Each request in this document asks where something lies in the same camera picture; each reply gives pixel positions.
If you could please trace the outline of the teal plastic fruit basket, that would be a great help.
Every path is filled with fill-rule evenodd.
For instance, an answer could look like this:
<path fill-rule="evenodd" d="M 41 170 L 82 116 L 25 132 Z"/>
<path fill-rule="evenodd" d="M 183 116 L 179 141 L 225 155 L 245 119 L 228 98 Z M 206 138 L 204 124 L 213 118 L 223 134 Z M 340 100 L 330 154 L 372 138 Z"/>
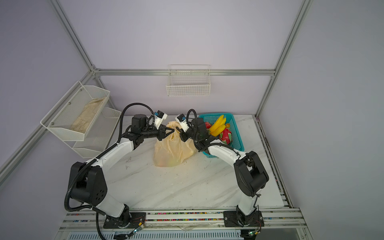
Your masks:
<path fill-rule="evenodd" d="M 237 151 L 243 152 L 245 150 L 244 144 L 242 142 L 242 138 L 233 114 L 210 113 L 199 115 L 200 118 L 203 118 L 205 123 L 209 123 L 211 126 L 213 126 L 221 116 L 223 116 L 223 118 L 226 120 L 226 123 L 224 124 L 226 129 L 218 135 L 219 139 L 223 142 L 223 144 L 226 144 L 236 149 Z"/>

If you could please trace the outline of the cream banana print plastic bag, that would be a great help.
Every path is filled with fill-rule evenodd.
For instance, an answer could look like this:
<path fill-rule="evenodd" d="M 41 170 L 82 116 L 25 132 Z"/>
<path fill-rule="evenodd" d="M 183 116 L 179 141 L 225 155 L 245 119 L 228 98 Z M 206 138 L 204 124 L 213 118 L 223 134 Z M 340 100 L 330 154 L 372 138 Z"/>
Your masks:
<path fill-rule="evenodd" d="M 175 167 L 183 163 L 186 159 L 197 153 L 197 149 L 191 139 L 183 142 L 180 132 L 177 130 L 181 125 L 176 121 L 169 122 L 166 127 L 175 130 L 162 141 L 155 143 L 154 165 L 156 167 Z"/>

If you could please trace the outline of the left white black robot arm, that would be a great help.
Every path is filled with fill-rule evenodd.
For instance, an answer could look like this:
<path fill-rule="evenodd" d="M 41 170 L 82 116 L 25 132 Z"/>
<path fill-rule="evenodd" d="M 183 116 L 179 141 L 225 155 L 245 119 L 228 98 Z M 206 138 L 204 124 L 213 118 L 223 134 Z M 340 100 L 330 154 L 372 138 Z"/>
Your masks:
<path fill-rule="evenodd" d="M 117 228 L 126 228 L 132 221 L 130 209 L 108 193 L 104 174 L 125 155 L 134 151 L 145 139 L 156 138 L 159 141 L 174 132 L 163 125 L 167 114 L 157 111 L 150 117 L 137 114 L 132 117 L 131 125 L 124 131 L 119 126 L 116 143 L 101 154 L 85 163 L 76 162 L 70 171 L 68 190 L 64 207 L 68 212 L 91 209 L 106 216 L 107 222 Z"/>

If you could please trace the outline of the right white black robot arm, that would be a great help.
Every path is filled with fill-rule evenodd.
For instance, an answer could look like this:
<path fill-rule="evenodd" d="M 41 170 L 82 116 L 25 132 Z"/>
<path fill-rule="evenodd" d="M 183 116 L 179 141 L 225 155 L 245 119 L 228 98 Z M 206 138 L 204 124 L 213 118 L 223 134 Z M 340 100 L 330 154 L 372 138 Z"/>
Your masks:
<path fill-rule="evenodd" d="M 260 191 L 269 181 L 269 175 L 259 155 L 254 151 L 245 153 L 224 144 L 219 136 L 209 133 L 202 118 L 188 121 L 185 115 L 180 114 L 176 121 L 180 124 L 176 129 L 184 142 L 192 140 L 199 152 L 215 156 L 234 169 L 242 195 L 234 211 L 223 213 L 225 226 L 255 227 L 260 231 L 264 226 L 264 219 L 257 200 L 261 196 Z"/>

